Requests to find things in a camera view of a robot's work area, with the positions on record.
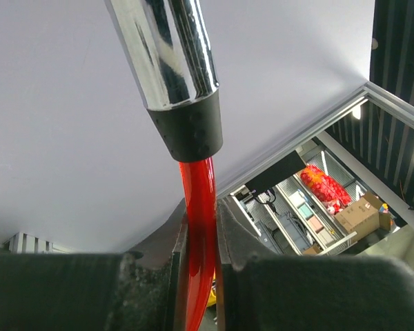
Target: red translucent handle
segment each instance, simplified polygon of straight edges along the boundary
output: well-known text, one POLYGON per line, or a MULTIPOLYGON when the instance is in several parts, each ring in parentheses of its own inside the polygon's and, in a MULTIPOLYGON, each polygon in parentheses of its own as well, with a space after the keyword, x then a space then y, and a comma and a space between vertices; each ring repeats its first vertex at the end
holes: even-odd
POLYGON ((186 330, 197 331, 212 288, 216 254, 216 191, 212 158, 180 163, 188 215, 186 330))

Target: red bag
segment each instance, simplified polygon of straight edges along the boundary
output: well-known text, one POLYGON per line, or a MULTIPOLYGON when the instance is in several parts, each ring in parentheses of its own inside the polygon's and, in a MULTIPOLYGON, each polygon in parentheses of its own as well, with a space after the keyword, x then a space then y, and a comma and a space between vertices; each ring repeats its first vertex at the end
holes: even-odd
POLYGON ((342 205, 348 205, 351 198, 345 189, 334 180, 327 176, 315 165, 309 164, 302 170, 301 180, 307 185, 311 192, 322 202, 339 200, 342 205))

